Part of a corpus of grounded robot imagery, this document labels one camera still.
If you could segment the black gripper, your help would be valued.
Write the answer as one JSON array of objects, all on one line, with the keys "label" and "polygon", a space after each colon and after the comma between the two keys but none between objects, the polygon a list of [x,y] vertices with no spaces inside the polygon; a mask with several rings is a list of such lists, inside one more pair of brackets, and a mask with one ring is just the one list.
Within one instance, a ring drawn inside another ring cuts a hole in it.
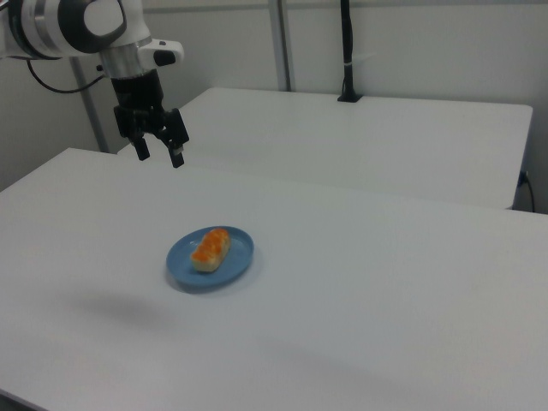
[{"label": "black gripper", "polygon": [[130,140],[138,159],[144,161],[150,157],[144,138],[148,133],[167,147],[174,168],[183,166],[183,146],[189,142],[188,131],[179,110],[164,109],[158,71],[134,78],[112,79],[111,83],[118,102],[114,114],[119,133]]}]

